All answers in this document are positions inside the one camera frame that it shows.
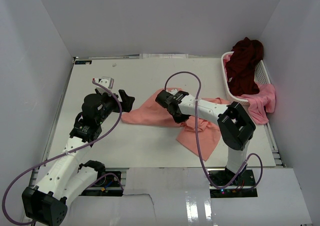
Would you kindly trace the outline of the salmon pink t shirt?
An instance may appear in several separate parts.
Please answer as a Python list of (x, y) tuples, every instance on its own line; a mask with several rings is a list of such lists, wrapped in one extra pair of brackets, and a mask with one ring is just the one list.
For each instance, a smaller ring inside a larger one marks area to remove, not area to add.
[(198, 124), (195, 127), (194, 116), (183, 116), (178, 109), (173, 112), (156, 101), (161, 92), (162, 89), (157, 90), (138, 109), (122, 114), (121, 120), (135, 125), (181, 127), (182, 130), (176, 140), (196, 155), (199, 154), (196, 143), (196, 130), (198, 130), (201, 156), (204, 161), (208, 160), (221, 138), (218, 125), (198, 118)]

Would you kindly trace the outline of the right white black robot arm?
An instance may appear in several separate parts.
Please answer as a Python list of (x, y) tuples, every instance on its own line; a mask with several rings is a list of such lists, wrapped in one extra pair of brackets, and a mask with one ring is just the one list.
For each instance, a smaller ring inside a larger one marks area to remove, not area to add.
[(212, 103), (178, 90), (162, 90), (155, 101), (167, 110), (176, 123), (185, 122), (190, 116), (197, 116), (217, 124), (222, 139), (228, 146), (226, 181), (233, 186), (243, 181), (242, 164), (246, 160), (248, 145), (256, 126), (241, 104)]

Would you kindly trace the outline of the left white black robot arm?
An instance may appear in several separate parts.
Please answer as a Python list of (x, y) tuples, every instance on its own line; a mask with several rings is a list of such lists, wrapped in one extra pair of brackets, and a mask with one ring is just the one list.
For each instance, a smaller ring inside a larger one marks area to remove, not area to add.
[(73, 200), (91, 184), (105, 182), (104, 164), (80, 160), (102, 132), (102, 123), (111, 113), (130, 112), (135, 98), (124, 90), (113, 94), (105, 87), (87, 95), (74, 121), (64, 152), (53, 160), (47, 174), (34, 186), (26, 187), (22, 202), (28, 218), (46, 226), (59, 226)]

